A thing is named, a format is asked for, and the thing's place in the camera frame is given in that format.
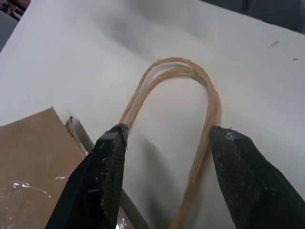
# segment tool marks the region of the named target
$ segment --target cardboard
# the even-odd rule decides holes
[[[0,229],[41,229],[82,151],[53,108],[0,127]]]

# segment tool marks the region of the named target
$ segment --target white table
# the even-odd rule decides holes
[[[118,122],[152,62],[183,57],[210,75],[221,126],[251,137],[305,198],[305,37],[197,0],[147,0],[154,14],[141,1],[119,1],[33,1],[0,55],[0,125],[54,106],[95,141]],[[168,80],[134,123],[123,188],[152,228],[182,199],[206,96],[191,79]],[[197,203],[189,228],[234,228],[212,161]]]

